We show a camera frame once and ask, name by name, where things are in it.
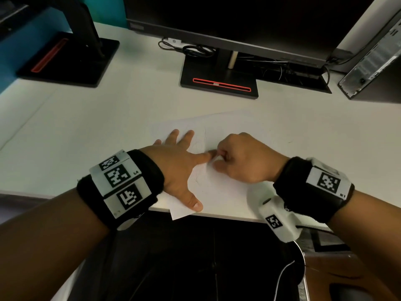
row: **black wrist strap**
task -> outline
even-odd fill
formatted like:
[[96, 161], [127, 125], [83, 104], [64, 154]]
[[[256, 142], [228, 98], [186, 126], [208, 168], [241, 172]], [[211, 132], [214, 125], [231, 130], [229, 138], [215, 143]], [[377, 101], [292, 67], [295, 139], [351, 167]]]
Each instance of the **black wrist strap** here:
[[273, 184], [278, 196], [292, 211], [313, 217], [320, 223], [328, 223], [333, 215], [351, 198], [354, 185], [346, 199], [306, 183], [312, 162], [300, 157], [291, 158]]
[[[83, 177], [77, 185], [79, 196], [110, 229], [117, 229], [125, 221], [141, 216], [150, 206], [157, 202], [156, 196], [163, 191], [164, 176], [154, 161], [140, 150], [132, 150], [127, 153], [142, 172], [142, 174], [135, 177], [133, 181], [143, 177], [152, 194], [118, 218], [115, 218], [110, 212], [104, 202], [105, 198], [98, 191], [90, 175]], [[132, 183], [132, 181], [127, 181], [123, 184], [122, 188], [130, 183]]]

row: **person's left hand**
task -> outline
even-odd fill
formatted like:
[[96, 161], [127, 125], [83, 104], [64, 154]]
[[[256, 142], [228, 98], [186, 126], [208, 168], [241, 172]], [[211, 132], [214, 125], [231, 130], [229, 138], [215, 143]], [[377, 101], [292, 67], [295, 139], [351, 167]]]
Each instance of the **person's left hand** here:
[[204, 164], [216, 155], [216, 150], [192, 154], [188, 152], [194, 131], [188, 131], [177, 143], [180, 131], [172, 131], [165, 144], [158, 139], [153, 146], [140, 149], [150, 157], [164, 175], [164, 191], [178, 198], [185, 206], [196, 212], [203, 209], [202, 203], [188, 190], [188, 178], [196, 165]]

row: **white desk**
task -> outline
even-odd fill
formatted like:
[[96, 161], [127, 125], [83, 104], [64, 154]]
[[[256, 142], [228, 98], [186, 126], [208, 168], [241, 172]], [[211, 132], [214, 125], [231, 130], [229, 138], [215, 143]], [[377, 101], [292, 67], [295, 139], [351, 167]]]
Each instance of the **white desk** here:
[[[153, 37], [96, 28], [121, 42], [97, 89], [18, 80], [0, 95], [10, 123], [0, 121], [3, 193], [51, 198], [121, 148], [152, 144], [152, 123], [247, 109], [283, 154], [317, 157], [359, 190], [401, 206], [401, 105], [349, 101], [336, 85], [338, 74], [332, 95], [264, 81], [257, 100], [185, 89], [179, 86], [183, 54], [161, 50]], [[199, 214], [257, 221], [244, 207]], [[159, 201], [153, 209], [167, 206]]]

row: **person's right arm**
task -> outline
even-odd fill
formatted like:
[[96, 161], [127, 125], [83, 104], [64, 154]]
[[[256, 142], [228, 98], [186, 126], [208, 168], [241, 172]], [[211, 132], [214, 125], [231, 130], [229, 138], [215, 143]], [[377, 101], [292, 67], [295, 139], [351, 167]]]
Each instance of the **person's right arm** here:
[[[243, 182], [275, 182], [289, 160], [247, 133], [227, 136], [217, 152], [224, 160], [214, 168]], [[401, 300], [401, 208], [355, 191], [327, 225]]]

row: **white paper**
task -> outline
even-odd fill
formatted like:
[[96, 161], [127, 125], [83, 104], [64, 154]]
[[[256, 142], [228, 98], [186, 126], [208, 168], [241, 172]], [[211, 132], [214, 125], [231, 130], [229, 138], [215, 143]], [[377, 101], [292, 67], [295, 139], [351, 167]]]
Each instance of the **white paper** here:
[[[177, 121], [168, 121], [152, 126], [152, 136], [165, 141], [174, 129], [180, 131], [180, 140], [187, 131], [193, 130], [195, 135], [188, 149], [191, 153], [202, 153], [216, 149], [220, 141], [229, 134], [247, 132], [261, 142], [272, 146], [268, 129], [263, 129], [257, 121], [245, 112], [219, 113]], [[203, 203], [203, 212], [215, 214], [215, 211], [247, 209], [246, 193], [248, 185], [235, 181], [218, 173], [212, 167], [212, 162], [196, 166], [189, 179], [188, 189]], [[194, 213], [178, 199], [163, 192], [158, 199], [168, 203], [172, 219], [178, 219]]]

